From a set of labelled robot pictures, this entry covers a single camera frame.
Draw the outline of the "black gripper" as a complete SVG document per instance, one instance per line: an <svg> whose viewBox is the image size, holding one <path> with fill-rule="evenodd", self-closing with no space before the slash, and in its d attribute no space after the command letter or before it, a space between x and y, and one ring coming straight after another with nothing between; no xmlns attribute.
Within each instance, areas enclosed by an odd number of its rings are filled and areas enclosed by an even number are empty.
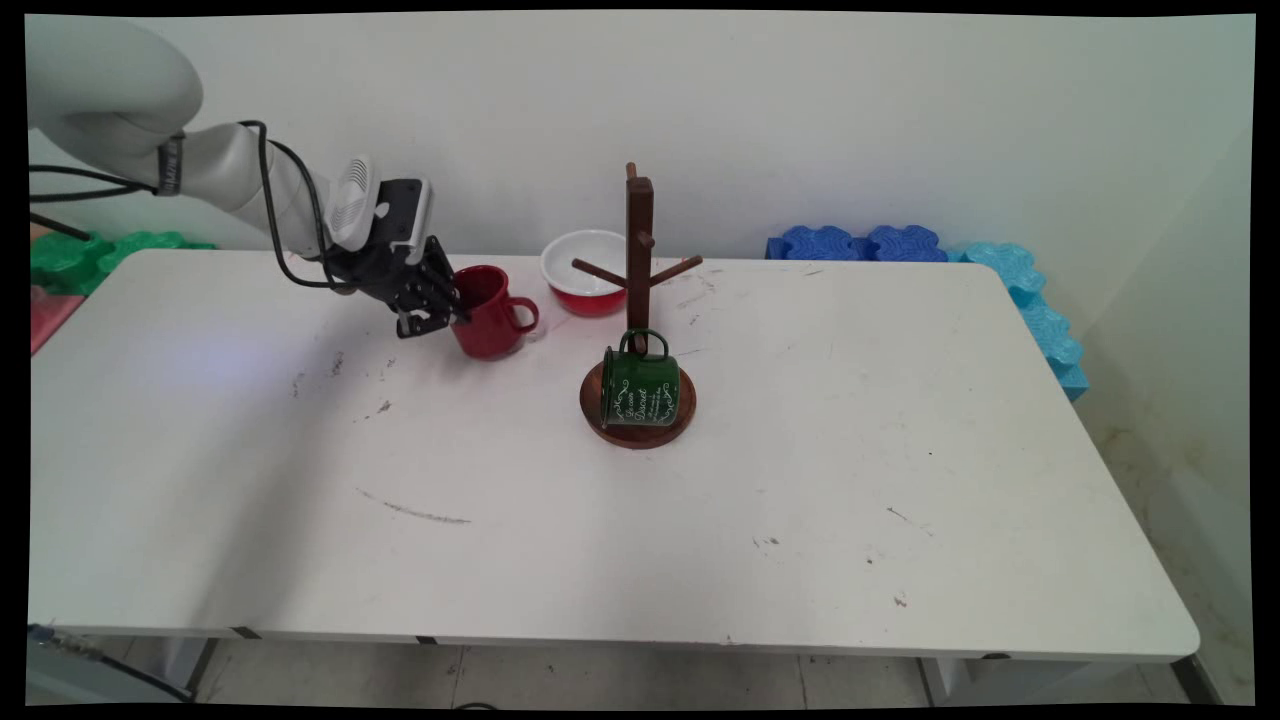
<svg viewBox="0 0 1280 720"><path fill-rule="evenodd" d="M422 256L412 260L406 246L367 243L357 252L330 246L330 273L397 313L401 340L445 329L454 319L468 319L439 240L425 238L420 249Z"/></svg>

